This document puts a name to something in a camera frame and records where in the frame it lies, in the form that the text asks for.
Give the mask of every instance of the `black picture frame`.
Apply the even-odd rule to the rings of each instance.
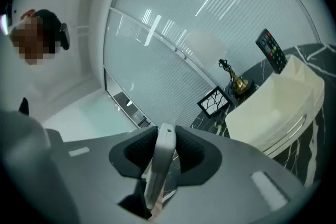
[[[218,107],[218,104],[216,102],[216,100],[212,97],[212,99],[215,100],[215,103],[213,105],[217,105],[217,110],[215,110],[212,114],[209,114],[207,112],[207,108],[203,107],[202,104],[204,101],[209,100],[209,98],[211,96],[213,96],[216,92],[219,92],[222,95],[222,98],[224,98],[227,102]],[[197,105],[202,109],[202,111],[204,112],[204,114],[210,119],[218,110],[220,109],[224,109],[226,107],[228,107],[229,105],[233,104],[231,99],[229,98],[229,96],[219,87],[217,86],[215,89],[213,89],[211,92],[209,92],[205,97],[203,97],[200,101],[197,102]]]

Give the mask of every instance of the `black and white pattern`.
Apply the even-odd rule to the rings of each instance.
[[[324,80],[324,103],[314,121],[304,133],[287,149],[274,157],[278,163],[295,174],[305,186],[310,186],[321,179],[324,165],[328,160],[330,149],[334,143],[336,130],[336,46],[328,44],[309,44],[295,46],[284,50],[284,54],[295,55],[307,64],[317,75]],[[254,65],[243,74],[243,78],[253,79],[257,90],[263,82],[272,74],[273,69],[267,60]],[[231,104],[221,111],[217,117],[208,117],[202,112],[190,126],[220,135],[230,137],[225,124],[226,115],[241,104],[246,98]],[[170,169],[170,176],[180,172],[178,156]],[[174,184],[168,176],[165,187],[165,195],[172,196]]]

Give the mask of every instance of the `frosted glass panel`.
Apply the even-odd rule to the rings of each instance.
[[[317,42],[315,28],[299,0],[116,0],[116,9],[142,21],[149,27],[156,16],[162,16],[156,32],[171,43],[190,52],[215,82],[225,87],[229,76],[218,68],[219,58],[227,59],[233,70],[241,74],[264,59],[255,40],[264,28],[275,37],[282,49]],[[185,38],[191,31],[206,31],[223,43],[206,67],[192,44]],[[201,44],[204,51],[212,44]]]
[[[137,23],[111,11],[104,66],[157,126],[190,126],[211,86],[171,48]]]

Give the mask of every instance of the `person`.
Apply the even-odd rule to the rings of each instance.
[[[60,47],[69,49],[66,24],[62,24],[47,9],[27,15],[12,29],[9,38],[20,57],[29,65],[36,65],[43,59],[53,57]]]

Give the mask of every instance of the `remote control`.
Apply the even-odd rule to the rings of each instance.
[[[263,51],[275,73],[280,74],[287,64],[285,54],[267,29],[264,29],[258,37],[256,44]]]

